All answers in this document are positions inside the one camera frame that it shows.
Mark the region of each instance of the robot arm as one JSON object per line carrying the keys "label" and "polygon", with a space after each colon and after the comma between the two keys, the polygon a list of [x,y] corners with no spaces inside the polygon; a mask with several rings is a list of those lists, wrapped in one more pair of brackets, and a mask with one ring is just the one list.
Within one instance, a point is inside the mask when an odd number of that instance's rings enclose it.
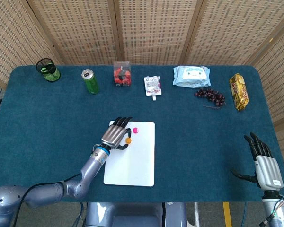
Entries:
{"label": "robot arm", "polygon": [[127,148],[128,144],[121,146],[120,142],[125,134],[131,136],[131,130],[125,128],[130,119],[131,117],[118,117],[107,129],[101,139],[102,144],[97,146],[81,169],[81,180],[69,179],[57,183],[38,184],[30,189],[15,185],[0,187],[0,227],[10,226],[16,209],[23,201],[30,207],[39,207],[59,202],[65,196],[83,198],[88,193],[90,183],[108,158],[110,150]]}
{"label": "robot arm", "polygon": [[264,142],[255,134],[251,137],[244,136],[250,146],[250,151],[255,162],[255,175],[241,175],[236,171],[231,172],[239,179],[257,183],[264,191],[262,202],[267,218],[260,224],[261,227],[269,223],[270,227],[284,227],[284,196],[279,191],[284,187],[280,168],[272,157],[271,151]]}

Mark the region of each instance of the dark grapes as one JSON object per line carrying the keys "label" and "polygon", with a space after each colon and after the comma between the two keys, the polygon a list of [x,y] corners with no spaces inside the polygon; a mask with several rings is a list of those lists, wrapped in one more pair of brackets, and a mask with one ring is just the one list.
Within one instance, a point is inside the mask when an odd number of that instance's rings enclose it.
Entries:
{"label": "dark grapes", "polygon": [[226,104],[225,96],[218,91],[214,91],[212,88],[207,88],[207,89],[201,88],[195,92],[195,96],[198,98],[207,98],[209,102],[213,102],[216,106],[218,106],[218,107],[206,106],[213,109],[219,109],[221,106]]}

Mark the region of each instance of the plastic box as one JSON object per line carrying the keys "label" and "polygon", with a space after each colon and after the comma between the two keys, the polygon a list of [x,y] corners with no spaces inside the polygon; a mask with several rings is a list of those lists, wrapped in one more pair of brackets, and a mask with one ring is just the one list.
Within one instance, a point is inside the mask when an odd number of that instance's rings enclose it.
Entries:
{"label": "plastic box", "polygon": [[117,87],[131,85],[131,65],[129,61],[114,62],[114,82]]}

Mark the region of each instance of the orange ball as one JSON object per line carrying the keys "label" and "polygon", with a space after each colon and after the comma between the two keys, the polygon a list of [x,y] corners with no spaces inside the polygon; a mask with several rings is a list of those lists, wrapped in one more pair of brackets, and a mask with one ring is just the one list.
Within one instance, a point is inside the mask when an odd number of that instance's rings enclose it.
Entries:
{"label": "orange ball", "polygon": [[132,142],[132,139],[129,138],[129,137],[127,137],[126,140],[125,140],[125,142],[126,142],[127,144],[130,144],[130,143]]}

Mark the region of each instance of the blue tablecloth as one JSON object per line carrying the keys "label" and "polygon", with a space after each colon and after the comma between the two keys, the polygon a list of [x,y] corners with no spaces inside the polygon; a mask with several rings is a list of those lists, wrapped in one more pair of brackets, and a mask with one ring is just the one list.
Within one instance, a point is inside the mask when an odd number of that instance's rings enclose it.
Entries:
{"label": "blue tablecloth", "polygon": [[[90,68],[100,85],[91,95],[81,78]],[[243,135],[254,132],[270,146],[284,181],[284,162],[258,72],[250,66],[210,66],[212,88],[227,105],[203,107],[196,89],[172,85],[173,66],[132,66],[131,87],[115,87],[112,66],[58,66],[49,83],[34,66],[16,68],[0,109],[0,186],[56,182],[80,172],[110,120],[132,116],[155,122],[155,185],[104,185],[102,168],[83,201],[259,201],[256,184],[230,169],[252,175],[253,159]],[[229,78],[244,76],[250,102],[234,108]],[[161,76],[162,95],[145,95],[143,77]]]}

